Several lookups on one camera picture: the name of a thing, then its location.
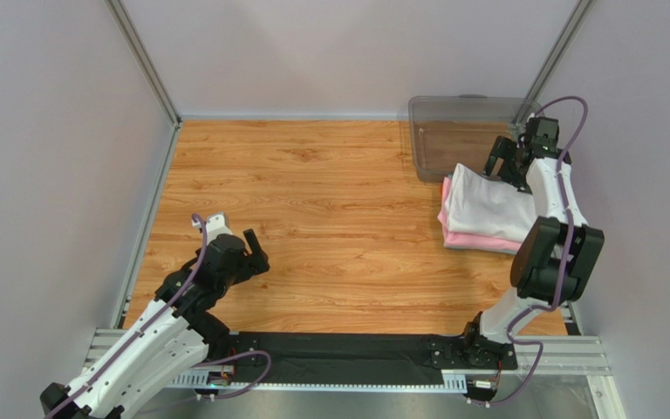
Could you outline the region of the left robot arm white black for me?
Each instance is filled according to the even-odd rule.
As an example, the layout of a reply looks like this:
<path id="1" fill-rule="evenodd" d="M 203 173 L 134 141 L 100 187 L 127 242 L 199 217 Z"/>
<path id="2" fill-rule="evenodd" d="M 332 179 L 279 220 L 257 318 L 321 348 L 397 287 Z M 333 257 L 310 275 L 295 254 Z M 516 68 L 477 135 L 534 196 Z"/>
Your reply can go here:
<path id="1" fill-rule="evenodd" d="M 270 268 L 256 233 L 222 232 L 166 276 L 133 326 L 92 366 L 40 395 L 47 418 L 132 418 L 154 395 L 193 367 L 231 365 L 270 355 L 233 350 L 230 330 L 210 313 L 234 285 Z"/>

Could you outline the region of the white t shirt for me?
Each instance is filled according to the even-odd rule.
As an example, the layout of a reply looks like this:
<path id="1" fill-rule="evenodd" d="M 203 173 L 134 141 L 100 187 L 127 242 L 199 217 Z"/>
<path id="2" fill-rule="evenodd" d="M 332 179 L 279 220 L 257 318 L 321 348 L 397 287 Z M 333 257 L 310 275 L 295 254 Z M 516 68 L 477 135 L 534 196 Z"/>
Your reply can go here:
<path id="1" fill-rule="evenodd" d="M 443 204 L 446 226 L 468 233 L 521 243 L 537 220 L 533 197 L 491 181 L 458 164 Z"/>

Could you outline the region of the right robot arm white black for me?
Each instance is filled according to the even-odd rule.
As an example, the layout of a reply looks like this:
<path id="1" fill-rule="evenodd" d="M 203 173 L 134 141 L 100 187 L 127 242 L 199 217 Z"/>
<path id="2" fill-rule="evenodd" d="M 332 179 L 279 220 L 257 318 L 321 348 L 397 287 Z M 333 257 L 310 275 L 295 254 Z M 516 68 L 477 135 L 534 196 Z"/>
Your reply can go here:
<path id="1" fill-rule="evenodd" d="M 602 251 L 605 235 L 579 210 L 569 150 L 558 139 L 556 119 L 532 116 L 517 140 L 496 138 L 482 170 L 531 194 L 537 219 L 514 257 L 510 289 L 465 327 L 461 354 L 472 367 L 503 363 L 514 338 L 539 313 L 578 300 Z"/>

